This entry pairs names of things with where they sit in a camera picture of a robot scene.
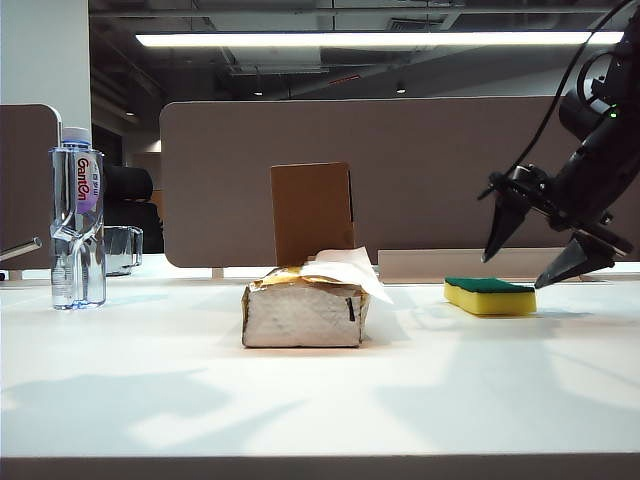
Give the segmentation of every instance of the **robotic arm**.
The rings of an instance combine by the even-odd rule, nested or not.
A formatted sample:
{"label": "robotic arm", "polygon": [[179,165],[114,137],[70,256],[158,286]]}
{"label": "robotic arm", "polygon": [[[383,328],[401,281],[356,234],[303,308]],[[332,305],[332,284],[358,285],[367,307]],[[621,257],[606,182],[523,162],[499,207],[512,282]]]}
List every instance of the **robotic arm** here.
{"label": "robotic arm", "polygon": [[[584,80],[603,56],[611,57],[606,77],[592,81],[587,99]],[[545,215],[554,230],[573,231],[565,250],[538,277],[536,288],[612,267],[616,255],[633,250],[605,226],[613,219],[607,208],[640,171],[640,7],[620,42],[584,64],[576,88],[562,100],[559,116],[582,144],[558,174],[517,165],[507,173],[492,173],[487,190],[496,192],[496,203],[483,262],[498,253],[531,209]]]}

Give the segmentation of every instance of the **fluorescent light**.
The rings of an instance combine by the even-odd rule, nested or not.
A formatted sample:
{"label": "fluorescent light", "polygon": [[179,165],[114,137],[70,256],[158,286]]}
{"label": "fluorescent light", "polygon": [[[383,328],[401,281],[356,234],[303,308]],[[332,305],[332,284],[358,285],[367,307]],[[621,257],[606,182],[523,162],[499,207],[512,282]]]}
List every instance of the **fluorescent light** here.
{"label": "fluorescent light", "polygon": [[[589,32],[290,32],[136,35],[147,47],[415,47],[438,45],[577,45]],[[618,42],[622,32],[598,32],[594,45]]]}

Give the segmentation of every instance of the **tabletop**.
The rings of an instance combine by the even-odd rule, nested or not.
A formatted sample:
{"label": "tabletop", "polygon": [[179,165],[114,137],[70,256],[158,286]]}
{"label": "tabletop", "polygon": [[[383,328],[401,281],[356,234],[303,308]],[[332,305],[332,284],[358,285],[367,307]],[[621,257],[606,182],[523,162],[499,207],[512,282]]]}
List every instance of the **tabletop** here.
{"label": "tabletop", "polygon": [[94,310],[55,311],[42,272],[25,278],[0,283],[1,452],[13,478],[37,477],[22,460],[83,458],[612,454],[638,467],[640,281],[630,275],[544,288],[537,313],[520,318],[467,314],[438,284],[387,286],[394,303],[373,300],[354,349],[246,349],[246,280],[215,281],[161,255],[108,278]]}

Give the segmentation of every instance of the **bottle cap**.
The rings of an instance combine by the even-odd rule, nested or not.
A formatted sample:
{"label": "bottle cap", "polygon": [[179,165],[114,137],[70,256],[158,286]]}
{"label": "bottle cap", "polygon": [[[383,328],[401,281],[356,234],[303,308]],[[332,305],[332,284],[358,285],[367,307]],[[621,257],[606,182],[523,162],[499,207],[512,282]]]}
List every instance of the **bottle cap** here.
{"label": "bottle cap", "polygon": [[62,143],[84,143],[91,145],[91,134],[86,128],[64,127],[62,129]]}

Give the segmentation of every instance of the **bottle label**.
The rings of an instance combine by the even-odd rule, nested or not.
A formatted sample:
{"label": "bottle label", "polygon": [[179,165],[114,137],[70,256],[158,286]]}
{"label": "bottle label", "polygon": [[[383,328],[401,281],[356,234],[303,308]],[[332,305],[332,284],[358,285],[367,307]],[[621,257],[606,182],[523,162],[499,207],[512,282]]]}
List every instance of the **bottle label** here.
{"label": "bottle label", "polygon": [[92,156],[76,158],[76,205],[78,213],[86,213],[98,203],[100,196],[100,168]]}

